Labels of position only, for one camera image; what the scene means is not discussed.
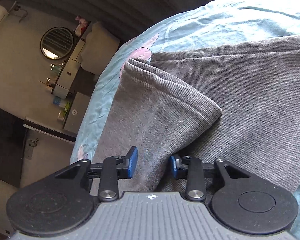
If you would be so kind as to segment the white drawer cabinet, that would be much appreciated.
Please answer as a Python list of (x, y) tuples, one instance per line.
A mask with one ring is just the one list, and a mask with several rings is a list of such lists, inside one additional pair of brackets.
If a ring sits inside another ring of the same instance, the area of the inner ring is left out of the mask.
[(67, 112), (63, 129), (77, 134), (90, 102), (90, 97), (77, 92)]

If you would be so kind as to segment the grey knit pants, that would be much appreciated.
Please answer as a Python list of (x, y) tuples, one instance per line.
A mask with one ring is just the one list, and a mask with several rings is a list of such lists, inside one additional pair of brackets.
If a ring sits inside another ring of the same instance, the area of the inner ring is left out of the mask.
[(300, 185), (300, 36), (129, 59), (93, 157), (138, 148), (121, 191), (182, 189), (175, 153), (223, 158), (288, 191)]

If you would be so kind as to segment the black wall television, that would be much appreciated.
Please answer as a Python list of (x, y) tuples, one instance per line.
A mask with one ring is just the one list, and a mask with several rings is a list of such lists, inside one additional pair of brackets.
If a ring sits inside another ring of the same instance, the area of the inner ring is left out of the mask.
[(27, 129), (23, 119), (0, 108), (0, 180), (20, 187)]

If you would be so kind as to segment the white vanity desk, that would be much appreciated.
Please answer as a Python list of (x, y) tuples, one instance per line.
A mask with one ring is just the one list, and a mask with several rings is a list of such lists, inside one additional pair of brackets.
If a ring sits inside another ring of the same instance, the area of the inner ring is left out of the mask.
[(87, 23), (87, 27), (81, 31), (81, 36), (74, 34), (74, 45), (66, 56), (66, 59), (61, 63), (62, 68), (57, 75), (56, 81), (53, 84), (51, 94), (61, 99), (65, 99), (68, 96), (76, 93), (74, 81), (81, 68), (80, 54), (83, 51), (85, 45), (85, 38), (88, 32), (91, 30), (91, 22)]

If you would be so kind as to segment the light blue patterned bedsheet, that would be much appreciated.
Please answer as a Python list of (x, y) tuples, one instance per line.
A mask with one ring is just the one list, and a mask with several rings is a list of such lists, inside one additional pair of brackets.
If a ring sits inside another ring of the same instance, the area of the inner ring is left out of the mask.
[(300, 35), (300, 0), (215, 0), (171, 16), (126, 42), (99, 78), (70, 157), (93, 159), (119, 85), (119, 71), (133, 52), (214, 48)]

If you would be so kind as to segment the round wall mirror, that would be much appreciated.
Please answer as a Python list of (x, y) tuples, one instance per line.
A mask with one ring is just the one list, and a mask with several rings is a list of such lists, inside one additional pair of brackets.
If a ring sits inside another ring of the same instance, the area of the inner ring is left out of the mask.
[(58, 60), (67, 56), (74, 45), (72, 32), (65, 27), (53, 27), (40, 41), (40, 50), (48, 59)]

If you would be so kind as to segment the cream fluffy chair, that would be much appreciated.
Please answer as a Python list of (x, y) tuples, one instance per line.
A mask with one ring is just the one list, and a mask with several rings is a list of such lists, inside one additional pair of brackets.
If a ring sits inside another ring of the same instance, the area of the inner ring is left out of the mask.
[(100, 75), (119, 48), (120, 40), (100, 23), (92, 25), (85, 38), (81, 52), (81, 67), (92, 74)]

